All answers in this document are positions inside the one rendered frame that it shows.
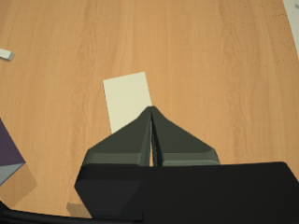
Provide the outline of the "pale beige flat rectangular sheet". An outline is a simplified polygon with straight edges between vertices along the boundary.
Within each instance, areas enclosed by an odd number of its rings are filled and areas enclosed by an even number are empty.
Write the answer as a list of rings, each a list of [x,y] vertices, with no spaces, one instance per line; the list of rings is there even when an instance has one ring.
[[[103,80],[111,133],[152,106],[145,72]]]

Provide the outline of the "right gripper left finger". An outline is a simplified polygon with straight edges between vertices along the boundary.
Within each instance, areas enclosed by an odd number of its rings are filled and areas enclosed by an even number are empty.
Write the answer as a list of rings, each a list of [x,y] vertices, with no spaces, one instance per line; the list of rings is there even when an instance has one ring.
[[[88,163],[150,166],[150,147],[151,106],[147,106],[135,120],[89,148],[81,167]]]

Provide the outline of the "small off-white rectangular block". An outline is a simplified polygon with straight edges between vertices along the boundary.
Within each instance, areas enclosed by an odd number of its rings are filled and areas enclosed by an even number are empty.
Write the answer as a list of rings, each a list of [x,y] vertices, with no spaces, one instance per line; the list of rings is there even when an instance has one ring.
[[[0,58],[10,60],[12,59],[14,53],[5,49],[0,49]]]

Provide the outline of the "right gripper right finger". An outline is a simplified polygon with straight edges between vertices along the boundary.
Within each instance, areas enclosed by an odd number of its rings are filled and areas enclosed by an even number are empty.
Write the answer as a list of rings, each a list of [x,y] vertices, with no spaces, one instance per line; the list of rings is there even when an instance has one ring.
[[[153,166],[221,165],[213,147],[167,119],[154,105],[151,127]]]

